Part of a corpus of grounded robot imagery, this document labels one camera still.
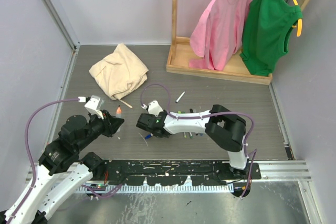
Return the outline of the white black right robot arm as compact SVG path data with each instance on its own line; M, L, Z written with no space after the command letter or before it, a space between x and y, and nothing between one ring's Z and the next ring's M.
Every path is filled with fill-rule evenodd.
M232 112L216 104L211 110L198 113L174 113L162 110L157 114L142 113L136 126L155 137L169 137L183 132L206 134L228 152L230 172L241 179L249 172L246 142L251 128L246 130L247 114Z

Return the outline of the grey highlighter orange tip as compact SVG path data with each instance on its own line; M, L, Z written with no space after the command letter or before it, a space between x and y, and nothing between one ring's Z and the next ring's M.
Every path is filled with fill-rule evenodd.
M118 108L116 110L116 117L121 118L121 115L122 115L122 110L121 110L121 107L118 106ZM121 126L119 126L119 128L117 129L117 133L120 132L120 128L121 128Z

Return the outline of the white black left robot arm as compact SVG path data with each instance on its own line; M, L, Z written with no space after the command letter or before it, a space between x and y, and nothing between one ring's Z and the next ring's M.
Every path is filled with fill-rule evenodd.
M124 119L102 111L102 117L69 117L58 138L46 146L32 169L33 177L16 202L1 212L1 223L47 223L56 209L87 181L101 179L105 162L91 152L79 153L100 135L113 137Z

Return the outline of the white marker blue end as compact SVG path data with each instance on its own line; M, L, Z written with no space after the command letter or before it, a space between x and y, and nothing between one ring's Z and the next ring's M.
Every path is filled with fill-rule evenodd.
M179 101L180 101L181 98L184 96L184 94L185 94L185 91L183 91L183 92L179 95L179 97L175 100L175 103L179 103Z

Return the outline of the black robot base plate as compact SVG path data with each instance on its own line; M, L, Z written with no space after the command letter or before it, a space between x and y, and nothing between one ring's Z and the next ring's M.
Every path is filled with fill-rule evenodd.
M230 180L261 179L257 163L247 166L240 172L226 161L111 160L96 168L93 180L106 180L110 185L142 186L146 182L149 186L181 186L190 178L192 186L217 186Z

